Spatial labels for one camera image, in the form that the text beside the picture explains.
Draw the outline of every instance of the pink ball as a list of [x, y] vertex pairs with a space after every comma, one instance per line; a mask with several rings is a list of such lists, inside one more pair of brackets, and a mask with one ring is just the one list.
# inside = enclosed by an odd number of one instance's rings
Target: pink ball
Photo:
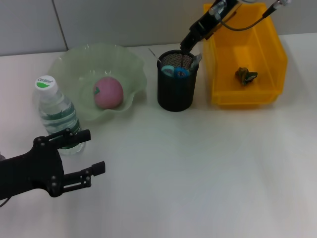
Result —
[[119, 106], [123, 100], [121, 84], [112, 77], [100, 79], [94, 86], [95, 102], [101, 109]]

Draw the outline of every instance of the yellow storage box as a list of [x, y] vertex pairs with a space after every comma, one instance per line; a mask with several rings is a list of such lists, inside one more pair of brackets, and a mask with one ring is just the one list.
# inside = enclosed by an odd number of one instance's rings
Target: yellow storage box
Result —
[[[210, 7], [211, 4], [205, 4], [204, 11]], [[243, 4], [227, 24], [234, 28], [249, 26], [260, 19], [266, 9], [264, 3]], [[288, 60], [270, 17], [242, 32], [221, 26], [204, 41], [204, 58], [213, 104], [270, 104], [283, 92]], [[258, 77], [242, 86], [235, 77], [239, 67], [258, 72]]]

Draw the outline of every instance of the water bottle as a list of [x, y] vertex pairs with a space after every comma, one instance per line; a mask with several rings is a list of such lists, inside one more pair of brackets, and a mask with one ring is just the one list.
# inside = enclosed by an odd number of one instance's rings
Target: water bottle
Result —
[[[53, 134], [70, 128], [76, 134], [81, 131], [75, 107], [57, 86], [51, 76], [42, 76], [35, 81], [35, 89], [39, 94], [38, 112], [48, 134]], [[63, 155], [73, 155], [80, 152], [85, 143], [63, 147], [59, 152]]]

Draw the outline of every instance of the white table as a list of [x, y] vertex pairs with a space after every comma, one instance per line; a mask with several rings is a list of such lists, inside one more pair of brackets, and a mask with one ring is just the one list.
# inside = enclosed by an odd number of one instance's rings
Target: white table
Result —
[[[92, 187], [51, 198], [43, 190], [0, 208], [2, 238], [316, 238], [317, 34], [281, 36], [289, 56], [284, 94], [256, 111], [207, 103], [204, 64], [193, 105], [157, 103], [156, 59], [145, 61], [147, 97], [100, 125], [66, 173], [105, 160]], [[177, 45], [152, 46], [160, 55]], [[32, 107], [34, 80], [62, 53], [0, 58], [0, 151], [27, 152], [45, 135]]]

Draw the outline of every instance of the gray wall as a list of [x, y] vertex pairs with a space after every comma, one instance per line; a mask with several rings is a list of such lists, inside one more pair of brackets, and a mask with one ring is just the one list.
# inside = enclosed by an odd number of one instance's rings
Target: gray wall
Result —
[[0, 56], [65, 51], [51, 0], [0, 0]]
[[[70, 48], [178, 43], [212, 0], [55, 0]], [[264, 0], [271, 5], [274, 0]], [[317, 32], [316, 0], [294, 0], [272, 16], [279, 34]], [[0, 56], [64, 51], [51, 0], [0, 0]]]

